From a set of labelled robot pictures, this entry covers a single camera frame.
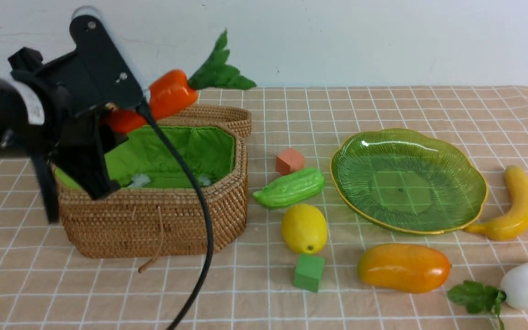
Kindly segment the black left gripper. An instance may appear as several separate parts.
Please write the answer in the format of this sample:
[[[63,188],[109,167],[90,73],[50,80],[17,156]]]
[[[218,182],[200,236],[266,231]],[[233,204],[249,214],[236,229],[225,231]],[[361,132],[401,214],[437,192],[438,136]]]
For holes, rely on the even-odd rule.
[[[43,63],[39,51],[23,47],[9,56],[8,62],[13,80],[30,87],[44,105],[44,125],[35,147],[51,156],[54,167],[92,200],[120,190],[120,183],[109,176],[105,153],[121,143],[121,136],[100,123],[108,101],[79,52]],[[57,185],[50,162],[41,154],[32,154],[31,162],[48,223],[59,223]]]

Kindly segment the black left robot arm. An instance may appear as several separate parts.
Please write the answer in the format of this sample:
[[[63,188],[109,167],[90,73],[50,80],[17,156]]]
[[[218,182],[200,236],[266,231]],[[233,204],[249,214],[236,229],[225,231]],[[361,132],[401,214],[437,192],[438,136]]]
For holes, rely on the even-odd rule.
[[[48,222],[59,221],[53,165],[93,200],[119,190],[105,163],[109,132],[99,126],[107,79],[77,50],[43,63],[39,51],[24,47],[8,61],[11,78],[0,78],[0,158],[31,159]]]

